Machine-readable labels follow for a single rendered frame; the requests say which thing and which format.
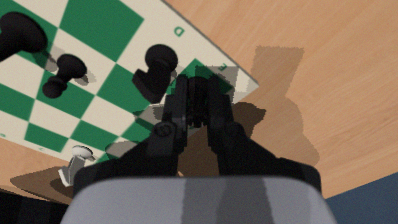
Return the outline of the green and cream chessboard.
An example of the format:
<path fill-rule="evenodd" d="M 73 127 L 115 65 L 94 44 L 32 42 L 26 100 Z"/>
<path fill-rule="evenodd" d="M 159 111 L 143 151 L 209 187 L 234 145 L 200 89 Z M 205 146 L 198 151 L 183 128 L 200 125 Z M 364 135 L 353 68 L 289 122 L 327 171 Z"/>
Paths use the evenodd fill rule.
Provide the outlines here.
<path fill-rule="evenodd" d="M 0 0 L 0 18 L 11 11 L 33 18 L 47 44 L 0 62 L 0 138 L 69 162 L 72 147 L 85 146 L 92 156 L 84 167 L 118 159 L 149 137 L 177 76 L 219 77 L 231 107 L 259 87 L 165 0 Z M 171 47 L 178 62 L 161 102 L 150 104 L 132 78 L 138 68 L 147 72 L 145 54 L 155 44 Z M 86 73 L 59 98 L 47 98 L 42 86 L 66 53 L 79 57 Z"/>

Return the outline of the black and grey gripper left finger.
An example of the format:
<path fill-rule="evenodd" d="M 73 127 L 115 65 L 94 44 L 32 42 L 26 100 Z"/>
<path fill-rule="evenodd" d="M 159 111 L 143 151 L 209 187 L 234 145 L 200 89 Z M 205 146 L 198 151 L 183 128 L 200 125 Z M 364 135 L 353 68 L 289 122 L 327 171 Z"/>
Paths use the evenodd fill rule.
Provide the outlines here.
<path fill-rule="evenodd" d="M 73 198 L 90 183 L 111 177 L 177 176 L 178 156 L 187 147 L 188 85 L 184 76 L 176 77 L 175 94 L 166 95 L 162 121 L 151 135 L 124 153 L 79 169 L 73 180 Z"/>

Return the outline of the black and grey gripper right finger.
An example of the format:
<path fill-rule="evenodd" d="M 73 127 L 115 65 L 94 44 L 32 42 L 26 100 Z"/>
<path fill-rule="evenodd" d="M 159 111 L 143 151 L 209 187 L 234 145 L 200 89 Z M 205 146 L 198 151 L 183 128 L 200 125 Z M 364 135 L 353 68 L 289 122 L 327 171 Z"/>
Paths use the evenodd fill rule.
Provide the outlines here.
<path fill-rule="evenodd" d="M 229 95 L 221 95 L 218 77 L 207 80 L 209 120 L 208 147 L 217 155 L 219 175 L 278 175 L 300 179 L 314 185 L 322 194 L 321 176 L 316 168 L 273 153 L 246 136 L 234 121 Z"/>

